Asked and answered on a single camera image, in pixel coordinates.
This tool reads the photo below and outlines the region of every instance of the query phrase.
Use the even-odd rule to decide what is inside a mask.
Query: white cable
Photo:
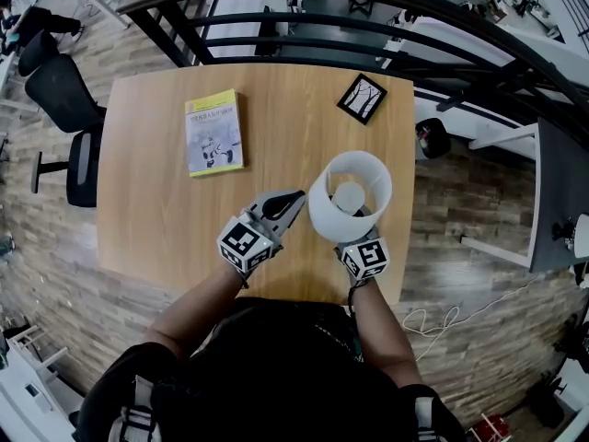
[[[506,293],[505,295],[503,295],[499,299],[496,299],[495,301],[492,301],[485,308],[481,308],[478,311],[475,311],[470,316],[468,316],[465,320],[460,320],[460,321],[454,322],[456,320],[456,318],[458,317],[458,315],[460,314],[460,307],[453,306],[446,313],[445,318],[444,318],[444,324],[442,325],[442,327],[432,327],[432,328],[428,329],[427,331],[424,331],[423,330],[423,327],[425,326],[425,318],[427,318],[427,310],[425,310],[425,309],[414,309],[411,313],[409,313],[405,317],[405,319],[401,323],[401,325],[403,326],[403,329],[405,329],[406,331],[415,332],[416,334],[422,335],[423,337],[433,337],[433,341],[430,342],[430,345],[428,345],[427,349],[425,349],[425,352],[423,354],[421,354],[419,357],[417,357],[417,360],[419,361],[420,358],[422,358],[428,352],[430,352],[430,349],[433,347],[433,345],[435,344],[435,342],[440,337],[442,337],[442,335],[444,335],[444,332],[446,332],[448,329],[450,329],[451,327],[457,326],[458,324],[464,324],[470,318],[474,318],[475,316],[477,316],[481,312],[486,311],[487,309],[489,309],[494,304],[499,303],[500,301],[503,301],[507,297],[510,297],[511,295],[515,295],[516,293],[519,293],[522,290],[525,290],[530,285],[532,285],[538,279],[539,276],[540,275],[537,275],[535,278],[533,278],[532,280],[530,280],[529,282],[527,282],[526,285],[524,285],[524,286],[522,286],[520,288],[517,288],[514,291],[510,291],[509,293]],[[456,310],[456,315],[452,319],[450,319],[450,314],[454,310]],[[420,326],[420,328],[418,330],[417,329],[410,328],[410,327],[408,327],[408,326],[405,325],[405,321],[408,320],[413,315],[413,313],[417,313],[417,312],[422,312],[423,313],[422,325]]]

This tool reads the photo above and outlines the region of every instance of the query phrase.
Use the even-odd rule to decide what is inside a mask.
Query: black picture frame
[[[369,108],[368,111],[366,111],[366,108],[361,109],[360,111],[355,111],[355,110],[351,109],[349,106],[350,104],[352,104],[354,102],[354,99],[349,101],[348,104],[346,104],[346,100],[348,100],[350,95],[354,92],[354,90],[357,87],[358,87],[358,89],[360,89],[360,87],[362,86],[361,84],[363,82],[365,84],[372,86],[373,88],[375,88],[377,90],[375,102],[372,105],[370,105],[369,107],[368,106],[366,107],[366,108]],[[380,105],[380,103],[382,102],[383,98],[387,95],[387,93],[388,92],[384,88],[380,87],[374,80],[368,78],[364,74],[359,74],[355,78],[353,83],[350,85],[350,88],[348,88],[346,90],[346,93],[343,94],[343,97],[341,97],[340,101],[338,101],[338,108],[344,110],[346,113],[348,113],[350,116],[352,116],[355,120],[361,122],[363,125],[367,125],[368,122],[370,121],[370,119],[372,118],[373,114],[375,114],[375,111],[378,108],[378,106]]]

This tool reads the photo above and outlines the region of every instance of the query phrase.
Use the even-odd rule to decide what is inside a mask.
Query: red object
[[[487,417],[494,427],[491,427],[484,419],[472,426],[472,430],[479,436],[482,442],[497,442],[509,436],[509,425],[499,415]]]

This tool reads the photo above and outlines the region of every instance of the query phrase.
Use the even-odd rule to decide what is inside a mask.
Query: forearm
[[[407,335],[374,279],[352,297],[364,360],[395,381],[397,386],[422,383]]]
[[[226,314],[242,286],[228,263],[184,294],[156,319],[144,340],[159,342],[178,358],[189,357]]]

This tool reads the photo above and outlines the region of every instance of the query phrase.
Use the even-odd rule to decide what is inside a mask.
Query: chair backrest
[[[29,77],[25,91],[66,133],[104,123],[106,110],[92,99],[74,60],[59,54]]]
[[[18,59],[18,73],[22,77],[30,76],[44,63],[59,54],[57,41],[45,30],[39,31],[30,40]]]

